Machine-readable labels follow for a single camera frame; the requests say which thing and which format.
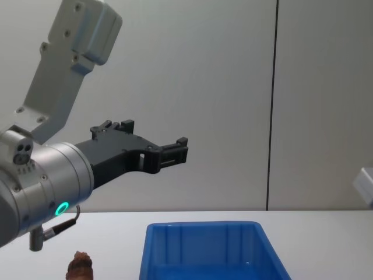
white object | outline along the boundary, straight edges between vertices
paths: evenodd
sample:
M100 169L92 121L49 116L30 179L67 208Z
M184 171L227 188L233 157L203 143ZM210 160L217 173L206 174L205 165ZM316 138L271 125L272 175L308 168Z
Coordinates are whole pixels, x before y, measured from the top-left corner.
M64 214L54 223L72 218ZM84 213L39 253L27 236L0 249L0 279L64 279L74 253L86 251L95 279L139 278L147 225L177 221L257 221L294 280L365 280L373 275L373 214L340 212Z

green led ring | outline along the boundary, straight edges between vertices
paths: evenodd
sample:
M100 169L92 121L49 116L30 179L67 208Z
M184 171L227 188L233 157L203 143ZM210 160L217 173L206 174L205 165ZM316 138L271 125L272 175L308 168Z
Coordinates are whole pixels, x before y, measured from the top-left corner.
M60 214L65 213L68 208L69 208L68 202L61 203L56 210L56 216L60 216Z

table surface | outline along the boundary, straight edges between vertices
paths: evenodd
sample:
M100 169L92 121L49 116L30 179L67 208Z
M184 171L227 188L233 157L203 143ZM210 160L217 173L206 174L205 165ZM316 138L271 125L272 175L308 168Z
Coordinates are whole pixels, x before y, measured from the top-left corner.
M95 280L138 279L147 225L217 220L259 222L292 279L372 279L370 211L84 213L41 252L28 235L0 248L0 279L65 279L77 250L90 254Z

brown object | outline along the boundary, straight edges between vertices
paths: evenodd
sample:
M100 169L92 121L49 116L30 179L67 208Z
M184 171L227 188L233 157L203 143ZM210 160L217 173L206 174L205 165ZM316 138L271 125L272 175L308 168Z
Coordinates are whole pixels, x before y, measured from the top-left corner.
M75 253L69 264L66 280L93 280L92 260L87 253Z

gray wall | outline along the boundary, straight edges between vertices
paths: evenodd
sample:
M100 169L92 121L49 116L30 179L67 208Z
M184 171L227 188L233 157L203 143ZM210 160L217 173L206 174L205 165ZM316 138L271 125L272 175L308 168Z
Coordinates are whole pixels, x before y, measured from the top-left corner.
M65 129L77 143L132 118L188 162L126 174L85 211L265 209L275 0L107 0L124 24L85 80ZM0 9L0 114L21 104L60 0ZM373 158L373 3L280 0L269 209L357 209L351 182Z
M280 0L269 209L359 209L373 158L373 2Z
M190 153L156 176L122 176L83 209L265 209L275 1L107 2L124 20L110 61L86 78L49 143L84 141L93 125L132 118L135 133L157 144L188 137ZM2 113L24 98L59 3L0 10Z

